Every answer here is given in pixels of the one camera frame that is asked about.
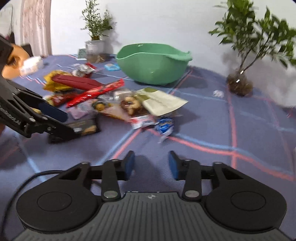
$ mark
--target pink package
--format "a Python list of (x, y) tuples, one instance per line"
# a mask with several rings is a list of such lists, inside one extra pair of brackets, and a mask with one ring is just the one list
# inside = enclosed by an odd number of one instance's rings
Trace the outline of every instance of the pink package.
[(80, 119), (87, 114), (92, 114), (95, 112), (93, 107), (91, 106), (93, 101), (94, 100), (87, 100), (85, 102), (82, 102), (76, 106), (69, 108), (67, 112), (71, 113), (75, 120)]

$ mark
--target white curtain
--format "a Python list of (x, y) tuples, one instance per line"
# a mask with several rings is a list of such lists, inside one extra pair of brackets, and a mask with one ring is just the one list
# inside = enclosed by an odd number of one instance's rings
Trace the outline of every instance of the white curtain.
[(22, 43), (31, 45), (34, 56), (52, 54), (50, 5), (51, 0), (23, 0)]

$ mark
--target green plastic bowl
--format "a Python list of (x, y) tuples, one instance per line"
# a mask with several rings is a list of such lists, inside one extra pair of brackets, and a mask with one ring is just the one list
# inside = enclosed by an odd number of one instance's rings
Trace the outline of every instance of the green plastic bowl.
[(184, 74), (190, 52), (184, 53), (166, 44), (132, 44), (124, 46), (116, 60), (122, 71), (135, 81), (166, 85)]

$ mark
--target blue wrapper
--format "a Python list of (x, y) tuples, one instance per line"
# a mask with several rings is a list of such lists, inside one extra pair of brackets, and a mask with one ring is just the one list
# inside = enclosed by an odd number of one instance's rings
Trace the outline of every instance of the blue wrapper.
[(117, 63), (114, 64), (105, 64), (104, 68), (108, 71), (120, 70), (120, 67)]
[(160, 142), (163, 142), (169, 135), (173, 133), (174, 121), (172, 118), (162, 118), (155, 123), (155, 129), (161, 135)]

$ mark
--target potted plant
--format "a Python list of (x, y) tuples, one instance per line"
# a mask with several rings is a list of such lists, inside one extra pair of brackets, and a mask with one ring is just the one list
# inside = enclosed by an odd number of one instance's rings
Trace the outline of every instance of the potted plant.
[(98, 63), (104, 61), (104, 40), (102, 37), (106, 36), (104, 32), (112, 29), (112, 15), (105, 11), (104, 16), (98, 12), (98, 3), (96, 0), (86, 0), (86, 9), (82, 11), (83, 20), (86, 24), (82, 30), (87, 29), (91, 37), (91, 41), (86, 42), (87, 60), (91, 63)]
[[(222, 21), (215, 23), (217, 28), (209, 34), (223, 36), (220, 44), (231, 44), (232, 49), (241, 57), (238, 69), (227, 77), (230, 91), (246, 96), (252, 92), (252, 83), (246, 79), (245, 71), (257, 60), (268, 55), (272, 61), (279, 61), (285, 68), (290, 63), (296, 66), (294, 44), (296, 29), (289, 28), (285, 19), (279, 20), (266, 7), (264, 18), (256, 19), (255, 7), (249, 0), (228, 0)], [(246, 64), (250, 53), (255, 57)]]

